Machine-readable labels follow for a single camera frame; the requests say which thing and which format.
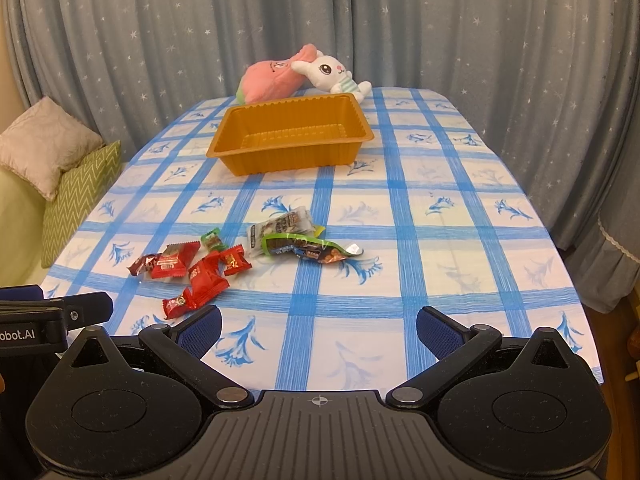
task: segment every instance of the white bunny plush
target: white bunny plush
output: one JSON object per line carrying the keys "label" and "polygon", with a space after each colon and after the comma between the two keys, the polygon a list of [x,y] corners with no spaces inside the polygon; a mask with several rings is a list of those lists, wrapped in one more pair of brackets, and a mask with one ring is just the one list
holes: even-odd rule
{"label": "white bunny plush", "polygon": [[315,61],[293,61],[291,69],[306,77],[311,84],[325,92],[339,94],[350,92],[356,100],[361,103],[365,95],[371,92],[371,83],[363,81],[357,84],[351,77],[351,72],[347,70],[335,57],[325,56],[318,50]]}

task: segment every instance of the brown plastic container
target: brown plastic container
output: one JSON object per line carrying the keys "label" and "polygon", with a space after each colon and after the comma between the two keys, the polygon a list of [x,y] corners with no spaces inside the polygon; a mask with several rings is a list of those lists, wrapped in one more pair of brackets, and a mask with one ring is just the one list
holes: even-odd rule
{"label": "brown plastic container", "polygon": [[229,108],[207,156],[238,175],[351,164],[373,132],[352,94]]}

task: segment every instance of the pink plush toy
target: pink plush toy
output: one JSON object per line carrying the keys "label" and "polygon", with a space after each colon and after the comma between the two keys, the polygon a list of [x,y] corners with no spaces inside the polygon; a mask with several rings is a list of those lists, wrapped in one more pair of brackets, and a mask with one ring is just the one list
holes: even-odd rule
{"label": "pink plush toy", "polygon": [[243,105],[290,97],[306,79],[304,75],[291,69],[291,62],[311,62],[316,59],[316,52],[317,49],[312,44],[306,44],[291,59],[252,64],[246,69],[238,85],[238,102]]}

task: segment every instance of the curtain lace trim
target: curtain lace trim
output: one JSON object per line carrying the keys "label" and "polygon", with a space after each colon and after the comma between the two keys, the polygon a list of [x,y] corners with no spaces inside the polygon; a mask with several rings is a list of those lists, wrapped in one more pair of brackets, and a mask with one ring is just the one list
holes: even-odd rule
{"label": "curtain lace trim", "polygon": [[640,265],[640,258],[633,256],[633,254],[631,254],[622,245],[620,245],[617,241],[615,241],[613,236],[611,236],[609,233],[607,233],[604,230],[604,227],[602,226],[602,222],[600,221],[600,213],[598,213],[598,227],[600,228],[600,232],[602,233],[602,236],[604,236],[611,245],[613,245],[617,250],[619,250],[627,258],[631,258],[636,264]]}

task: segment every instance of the tablecloth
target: tablecloth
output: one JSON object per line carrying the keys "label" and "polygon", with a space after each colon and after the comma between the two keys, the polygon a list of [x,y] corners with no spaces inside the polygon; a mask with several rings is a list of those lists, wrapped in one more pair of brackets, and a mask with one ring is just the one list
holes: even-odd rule
{"label": "tablecloth", "polygon": [[384,395],[435,362],[415,318],[431,305],[504,335],[557,328],[602,381],[578,296],[510,172],[456,108],[421,89],[375,88],[362,102],[375,139],[353,164],[236,177],[205,152],[233,98],[195,105],[127,166],[44,280],[47,297],[104,290],[105,327],[161,322],[184,285],[127,266],[171,242],[246,227],[305,205],[325,237],[364,248],[335,264],[254,258],[215,303],[223,334],[203,360],[252,390],[377,388]]}

